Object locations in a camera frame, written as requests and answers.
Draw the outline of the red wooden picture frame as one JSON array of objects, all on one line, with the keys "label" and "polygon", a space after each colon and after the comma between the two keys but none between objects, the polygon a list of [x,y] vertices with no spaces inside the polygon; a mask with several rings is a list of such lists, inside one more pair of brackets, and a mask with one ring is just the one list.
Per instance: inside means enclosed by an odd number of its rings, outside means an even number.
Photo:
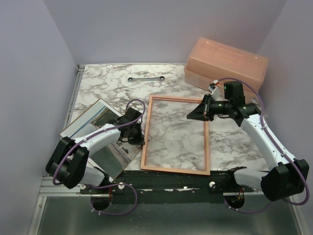
[{"label": "red wooden picture frame", "polygon": [[186,116],[201,98],[150,96],[142,170],[210,175],[209,124]]}]

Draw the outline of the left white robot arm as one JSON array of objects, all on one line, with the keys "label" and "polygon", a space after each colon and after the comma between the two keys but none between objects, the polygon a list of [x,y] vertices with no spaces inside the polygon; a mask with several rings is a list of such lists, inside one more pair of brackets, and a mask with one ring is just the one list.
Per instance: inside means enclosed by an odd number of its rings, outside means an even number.
[{"label": "left white robot arm", "polygon": [[143,114],[128,108],[123,116],[110,119],[101,128],[82,137],[63,137],[58,142],[45,171],[53,177],[55,185],[68,189],[78,184],[91,186],[97,193],[104,193],[109,186],[109,175],[103,170],[88,167],[88,159],[104,147],[127,138],[128,143],[144,145],[141,124]]}]

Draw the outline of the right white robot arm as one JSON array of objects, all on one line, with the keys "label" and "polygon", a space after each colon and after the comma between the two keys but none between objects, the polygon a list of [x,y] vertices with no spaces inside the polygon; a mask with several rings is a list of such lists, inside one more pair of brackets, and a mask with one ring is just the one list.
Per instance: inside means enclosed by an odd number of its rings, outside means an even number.
[{"label": "right white robot arm", "polygon": [[201,103],[186,117],[190,120],[213,121],[215,116],[230,118],[236,122],[252,139],[268,166],[268,171],[255,171],[246,167],[231,170],[232,175],[225,179],[225,187],[235,192],[242,186],[263,192],[270,201],[284,200],[288,197],[306,193],[302,202],[294,202],[302,206],[309,201],[310,189],[306,182],[309,164],[297,159],[278,140],[264,118],[264,108],[254,103],[246,103],[244,86],[248,84],[236,78],[224,79],[224,101],[218,101],[219,80],[208,86],[210,94],[206,94]]}]

